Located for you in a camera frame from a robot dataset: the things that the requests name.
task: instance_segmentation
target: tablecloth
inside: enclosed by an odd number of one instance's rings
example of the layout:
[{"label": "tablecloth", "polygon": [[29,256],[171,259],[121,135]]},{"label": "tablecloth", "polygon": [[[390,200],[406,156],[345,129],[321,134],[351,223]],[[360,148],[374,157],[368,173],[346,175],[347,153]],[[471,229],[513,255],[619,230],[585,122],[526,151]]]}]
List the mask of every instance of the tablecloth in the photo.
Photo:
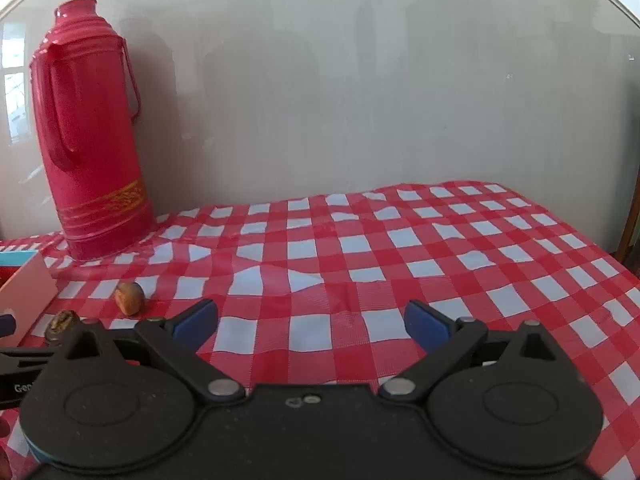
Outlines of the tablecloth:
[{"label": "tablecloth", "polygon": [[[59,233],[0,242],[37,248],[60,293],[23,344],[41,345],[70,308],[132,326],[111,294],[136,280],[144,316],[212,298],[220,326],[200,356],[247,387],[260,382],[377,387],[422,351],[402,323],[411,298],[450,317],[512,330],[538,319],[592,385],[606,420],[590,465],[640,474],[640,291],[631,273],[555,215],[501,184],[401,184],[281,202],[206,206],[158,218],[126,252],[89,263]],[[1,441],[14,472],[33,465],[17,410]]]}]

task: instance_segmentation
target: thermos lid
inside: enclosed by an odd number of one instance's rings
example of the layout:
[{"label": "thermos lid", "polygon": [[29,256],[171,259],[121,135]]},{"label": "thermos lid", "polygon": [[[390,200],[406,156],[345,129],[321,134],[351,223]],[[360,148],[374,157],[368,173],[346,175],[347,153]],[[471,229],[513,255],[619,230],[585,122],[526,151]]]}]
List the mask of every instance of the thermos lid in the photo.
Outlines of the thermos lid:
[{"label": "thermos lid", "polygon": [[111,25],[95,12],[96,0],[69,0],[54,11],[55,23],[46,33],[33,57],[52,44],[65,45],[88,38],[119,38]]}]

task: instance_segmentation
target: walnut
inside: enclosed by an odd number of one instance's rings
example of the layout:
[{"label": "walnut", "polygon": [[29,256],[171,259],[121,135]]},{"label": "walnut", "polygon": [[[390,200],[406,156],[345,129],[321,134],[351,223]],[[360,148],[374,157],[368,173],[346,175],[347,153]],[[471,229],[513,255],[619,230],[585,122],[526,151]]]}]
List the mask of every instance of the walnut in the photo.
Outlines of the walnut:
[{"label": "walnut", "polygon": [[145,291],[136,282],[120,282],[113,299],[125,316],[135,316],[145,306]]},{"label": "walnut", "polygon": [[49,346],[57,346],[62,341],[63,336],[69,332],[80,318],[73,310],[61,310],[57,313],[44,331],[44,339]]}]

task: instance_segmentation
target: pink box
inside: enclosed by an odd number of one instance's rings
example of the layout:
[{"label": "pink box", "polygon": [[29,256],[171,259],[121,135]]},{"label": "pink box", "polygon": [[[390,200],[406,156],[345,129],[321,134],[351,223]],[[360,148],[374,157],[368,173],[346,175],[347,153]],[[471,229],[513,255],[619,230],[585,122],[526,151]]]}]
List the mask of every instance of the pink box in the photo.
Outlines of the pink box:
[{"label": "pink box", "polygon": [[55,280],[38,251],[0,253],[0,315],[15,318],[15,332],[0,338],[0,346],[17,346],[58,294]]}]

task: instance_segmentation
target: metal rivet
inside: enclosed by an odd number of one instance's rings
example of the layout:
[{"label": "metal rivet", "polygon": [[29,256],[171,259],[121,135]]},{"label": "metal rivet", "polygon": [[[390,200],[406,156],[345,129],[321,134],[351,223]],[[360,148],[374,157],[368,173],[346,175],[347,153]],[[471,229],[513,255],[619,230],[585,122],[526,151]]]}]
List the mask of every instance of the metal rivet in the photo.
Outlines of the metal rivet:
[{"label": "metal rivet", "polygon": [[318,404],[322,399],[317,395],[305,395],[302,397],[307,404]]},{"label": "metal rivet", "polygon": [[389,379],[382,387],[391,395],[408,395],[415,390],[415,383],[403,377]]},{"label": "metal rivet", "polygon": [[219,397],[226,397],[236,393],[240,389],[240,384],[233,379],[216,379],[209,383],[207,389],[210,394]]},{"label": "metal rivet", "polygon": [[284,403],[290,408],[300,408],[303,401],[302,399],[300,399],[300,397],[290,397],[289,399],[285,400]]}]

